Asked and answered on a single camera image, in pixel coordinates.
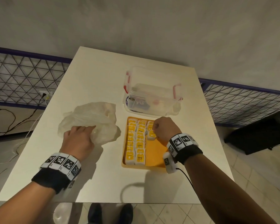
plastic storage container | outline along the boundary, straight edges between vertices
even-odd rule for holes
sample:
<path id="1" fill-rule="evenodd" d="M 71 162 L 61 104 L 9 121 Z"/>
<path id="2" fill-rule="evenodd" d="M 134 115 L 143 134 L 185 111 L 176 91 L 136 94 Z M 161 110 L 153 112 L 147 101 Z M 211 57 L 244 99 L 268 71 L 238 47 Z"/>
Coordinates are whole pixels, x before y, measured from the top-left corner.
<path id="1" fill-rule="evenodd" d="M 124 82 L 127 110 L 151 116 L 176 115 L 182 101 L 181 87 L 175 75 L 133 67 Z"/>

orange tray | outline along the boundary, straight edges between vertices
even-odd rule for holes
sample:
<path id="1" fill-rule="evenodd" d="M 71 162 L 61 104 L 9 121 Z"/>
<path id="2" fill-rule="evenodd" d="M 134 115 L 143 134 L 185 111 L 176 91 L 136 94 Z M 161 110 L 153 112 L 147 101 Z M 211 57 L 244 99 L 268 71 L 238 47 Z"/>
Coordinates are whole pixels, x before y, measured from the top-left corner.
<path id="1" fill-rule="evenodd" d="M 147 135 L 145 136 L 145 166 L 144 165 L 126 165 L 125 164 L 125 154 L 127 152 L 127 136 L 128 136 L 128 119 L 140 119 L 136 117 L 128 117 L 125 127 L 124 136 L 124 147 L 122 153 L 121 165 L 124 168 L 134 168 L 134 169 L 145 169 L 145 170 L 159 170 L 165 171 L 165 164 L 163 161 L 163 154 L 168 151 L 167 147 L 162 144 L 158 139 L 148 140 Z"/>

black speaker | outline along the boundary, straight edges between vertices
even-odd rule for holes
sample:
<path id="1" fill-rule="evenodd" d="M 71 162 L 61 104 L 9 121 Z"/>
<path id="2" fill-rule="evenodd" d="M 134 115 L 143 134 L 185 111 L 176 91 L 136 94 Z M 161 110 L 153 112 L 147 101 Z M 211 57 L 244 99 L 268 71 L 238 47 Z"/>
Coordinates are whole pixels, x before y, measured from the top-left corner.
<path id="1" fill-rule="evenodd" d="M 280 144 L 280 111 L 233 131 L 225 143 L 243 150 L 246 155 Z"/>

white plastic bag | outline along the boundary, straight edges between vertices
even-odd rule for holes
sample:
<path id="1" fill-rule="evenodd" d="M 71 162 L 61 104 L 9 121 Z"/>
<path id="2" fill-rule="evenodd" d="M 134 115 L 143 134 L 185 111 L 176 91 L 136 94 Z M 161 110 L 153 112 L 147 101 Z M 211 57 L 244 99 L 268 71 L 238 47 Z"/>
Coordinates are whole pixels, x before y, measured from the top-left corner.
<path id="1" fill-rule="evenodd" d="M 112 139 L 117 132 L 115 104 L 107 102 L 91 102 L 77 106 L 73 112 L 64 114 L 64 119 L 58 126 L 58 135 L 69 131 L 73 126 L 96 126 L 90 138 L 95 145 L 105 144 Z"/>

shoe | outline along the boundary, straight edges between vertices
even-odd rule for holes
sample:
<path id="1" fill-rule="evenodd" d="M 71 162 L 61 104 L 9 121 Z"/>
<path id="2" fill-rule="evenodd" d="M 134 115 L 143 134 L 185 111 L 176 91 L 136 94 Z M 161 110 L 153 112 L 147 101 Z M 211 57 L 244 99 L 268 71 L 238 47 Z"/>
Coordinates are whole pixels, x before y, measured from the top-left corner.
<path id="1" fill-rule="evenodd" d="M 117 224 L 131 224 L 133 221 L 133 206 L 131 204 L 125 204 L 119 215 Z"/>
<path id="2" fill-rule="evenodd" d="M 88 211 L 88 222 L 93 224 L 102 224 L 102 207 L 100 203 L 92 203 Z"/>

